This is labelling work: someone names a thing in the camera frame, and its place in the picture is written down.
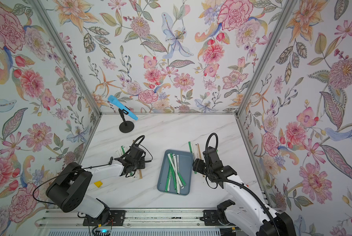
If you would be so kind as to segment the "blue-grey storage tray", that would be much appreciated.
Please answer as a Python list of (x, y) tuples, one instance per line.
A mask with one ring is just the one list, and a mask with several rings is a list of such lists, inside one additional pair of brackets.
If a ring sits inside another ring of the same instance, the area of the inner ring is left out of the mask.
[(192, 153), (172, 149), (166, 150), (157, 189), (165, 193), (188, 195), (191, 189), (192, 163)]

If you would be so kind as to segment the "brown straw right group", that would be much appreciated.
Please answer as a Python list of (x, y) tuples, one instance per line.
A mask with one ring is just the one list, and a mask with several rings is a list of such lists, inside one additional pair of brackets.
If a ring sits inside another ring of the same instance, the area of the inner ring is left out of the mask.
[(196, 144), (196, 150), (197, 150), (197, 154), (200, 160), (202, 160), (202, 155), (201, 155), (201, 150), (200, 150), (200, 145)]

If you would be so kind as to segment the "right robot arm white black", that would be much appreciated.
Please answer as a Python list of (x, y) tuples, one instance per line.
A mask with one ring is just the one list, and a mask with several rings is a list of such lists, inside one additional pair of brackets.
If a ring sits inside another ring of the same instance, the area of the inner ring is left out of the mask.
[(297, 234), (292, 218), (285, 212), (277, 212), (261, 200), (231, 166), (222, 164), (214, 147), (207, 147), (203, 156), (205, 160), (194, 161), (193, 170), (233, 197), (232, 200), (218, 204), (213, 216), (206, 217), (208, 221), (223, 226), (236, 226), (248, 236)]

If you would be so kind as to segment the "yellow block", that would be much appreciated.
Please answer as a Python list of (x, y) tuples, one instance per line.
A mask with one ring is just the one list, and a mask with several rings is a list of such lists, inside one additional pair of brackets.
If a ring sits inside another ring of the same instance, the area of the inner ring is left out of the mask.
[(95, 182), (94, 185), (100, 188), (103, 185), (103, 183), (101, 181), (98, 181), (98, 182)]

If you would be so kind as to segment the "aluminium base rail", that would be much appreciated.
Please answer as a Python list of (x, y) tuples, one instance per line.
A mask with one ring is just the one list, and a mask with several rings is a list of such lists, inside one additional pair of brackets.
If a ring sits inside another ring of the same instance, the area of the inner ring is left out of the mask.
[[(207, 228), (204, 208), (112, 208), (113, 219), (105, 228)], [(35, 222), (38, 229), (92, 229), (99, 225), (83, 213), (46, 210)]]

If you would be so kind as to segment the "blue microphone on stand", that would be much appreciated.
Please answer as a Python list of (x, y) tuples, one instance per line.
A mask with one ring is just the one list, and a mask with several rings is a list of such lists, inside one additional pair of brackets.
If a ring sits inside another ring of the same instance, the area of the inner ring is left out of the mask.
[(137, 121), (138, 117), (131, 112), (131, 110), (129, 108), (127, 108), (126, 106), (124, 106), (115, 96), (110, 95), (108, 97), (108, 101), (110, 104), (116, 106), (117, 108), (121, 109), (126, 115), (128, 115), (129, 117), (131, 117), (133, 120)]

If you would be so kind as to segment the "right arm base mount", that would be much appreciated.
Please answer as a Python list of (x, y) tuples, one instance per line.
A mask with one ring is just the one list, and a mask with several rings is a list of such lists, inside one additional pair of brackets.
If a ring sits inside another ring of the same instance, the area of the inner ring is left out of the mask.
[(233, 223), (229, 222), (224, 212), (214, 209), (206, 209), (203, 211), (203, 216), (200, 220), (204, 222), (205, 226), (235, 226)]

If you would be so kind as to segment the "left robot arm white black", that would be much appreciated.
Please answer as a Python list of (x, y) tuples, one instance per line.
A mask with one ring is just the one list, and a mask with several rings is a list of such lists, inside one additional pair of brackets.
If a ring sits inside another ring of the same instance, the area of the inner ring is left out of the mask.
[(88, 196), (88, 187), (108, 178), (129, 177), (137, 170), (144, 169), (145, 155), (140, 145), (132, 145), (122, 156), (111, 157), (107, 164), (84, 168), (72, 162), (47, 188), (46, 196), (63, 212), (76, 210), (100, 222), (110, 221), (109, 206)]

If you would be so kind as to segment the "black round microphone stand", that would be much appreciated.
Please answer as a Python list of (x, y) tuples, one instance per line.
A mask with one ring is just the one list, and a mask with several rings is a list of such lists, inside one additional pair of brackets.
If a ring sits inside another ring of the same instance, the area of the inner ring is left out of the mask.
[(119, 125), (119, 130), (122, 133), (129, 133), (134, 130), (134, 123), (131, 121), (127, 121), (125, 119), (126, 115), (129, 115), (129, 113), (125, 110), (119, 109), (119, 114), (122, 118), (122, 123)]

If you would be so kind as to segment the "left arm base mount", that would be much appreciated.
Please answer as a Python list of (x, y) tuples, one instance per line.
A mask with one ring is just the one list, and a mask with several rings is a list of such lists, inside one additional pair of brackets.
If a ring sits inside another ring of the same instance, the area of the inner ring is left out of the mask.
[(97, 218), (92, 218), (89, 215), (84, 217), (83, 226), (123, 226), (125, 220), (125, 210), (105, 210)]

